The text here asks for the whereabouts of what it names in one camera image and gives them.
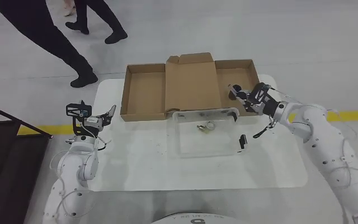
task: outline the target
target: white tabletop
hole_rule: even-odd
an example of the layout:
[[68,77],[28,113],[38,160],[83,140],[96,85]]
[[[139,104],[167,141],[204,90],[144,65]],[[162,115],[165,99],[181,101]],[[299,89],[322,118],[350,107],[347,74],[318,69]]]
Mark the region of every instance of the white tabletop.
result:
[[[276,87],[271,76],[259,75],[262,82]],[[167,147],[167,120],[124,122],[119,115],[124,80],[100,83],[93,114],[102,114],[117,105],[112,124],[101,133],[112,141],[98,152],[96,178],[89,181],[94,191],[193,190],[291,188],[304,186],[307,172],[295,137],[282,125],[258,139],[252,136],[269,122],[266,116],[238,119],[237,128],[248,138],[248,151],[235,156],[170,158]],[[280,96],[270,93],[277,100]]]

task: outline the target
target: cardboard box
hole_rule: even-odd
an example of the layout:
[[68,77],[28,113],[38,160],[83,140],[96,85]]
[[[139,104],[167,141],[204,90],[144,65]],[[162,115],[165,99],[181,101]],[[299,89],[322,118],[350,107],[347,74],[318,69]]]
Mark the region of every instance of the cardboard box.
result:
[[213,61],[210,53],[170,56],[166,64],[128,65],[120,115],[126,122],[165,120],[170,111],[235,107],[231,84],[252,90],[259,83],[252,60]]

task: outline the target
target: gray floor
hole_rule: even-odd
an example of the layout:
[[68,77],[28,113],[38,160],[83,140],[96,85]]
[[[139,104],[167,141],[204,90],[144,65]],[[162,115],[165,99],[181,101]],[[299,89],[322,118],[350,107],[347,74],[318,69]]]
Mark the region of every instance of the gray floor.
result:
[[[101,80],[123,78],[126,64],[165,62],[170,55],[211,52],[214,59],[252,58],[280,90],[326,108],[357,110],[358,2],[354,0],[108,0],[129,38],[104,44],[109,27],[88,10],[91,34],[68,30],[62,1],[48,0],[55,24]],[[0,16],[0,108],[34,125],[69,124],[64,108],[92,104],[98,84],[69,87],[76,73]],[[52,156],[68,146],[56,136],[46,154],[26,223],[39,223],[55,175]],[[336,198],[303,153],[307,186],[296,189],[96,193],[82,223],[148,223],[201,210],[250,223],[342,223]]]

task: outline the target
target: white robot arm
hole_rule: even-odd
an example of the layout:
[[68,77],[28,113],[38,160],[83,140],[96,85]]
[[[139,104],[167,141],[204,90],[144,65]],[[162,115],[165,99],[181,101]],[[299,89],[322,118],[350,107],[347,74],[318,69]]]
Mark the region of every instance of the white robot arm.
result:
[[69,151],[60,159],[54,183],[45,206],[43,224],[78,223],[85,215],[88,194],[87,180],[95,178],[98,168],[98,133],[111,123],[116,105],[103,115],[92,116],[92,107],[69,104],[67,115],[73,117],[73,130],[76,136],[66,142],[71,144]]
[[[234,85],[229,94],[238,99],[249,112],[266,114],[271,123],[260,133],[276,123],[286,126],[293,134],[303,139],[304,148],[315,166],[326,179],[342,205],[357,221],[358,216],[358,158],[341,131],[327,121],[327,110],[319,105],[303,105],[286,101],[277,102],[269,94],[270,85],[259,83],[252,92]],[[289,115],[297,115],[292,123]]]

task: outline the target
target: transparent plastic bin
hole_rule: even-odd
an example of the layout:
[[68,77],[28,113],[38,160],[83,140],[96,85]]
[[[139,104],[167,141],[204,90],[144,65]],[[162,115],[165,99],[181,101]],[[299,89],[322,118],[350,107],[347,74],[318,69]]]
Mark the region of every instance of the transparent plastic bin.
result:
[[[174,112],[171,138],[175,154],[181,158],[235,155],[241,151],[235,128],[238,115],[237,108]],[[214,122],[214,130],[205,133],[197,127],[208,121]]]

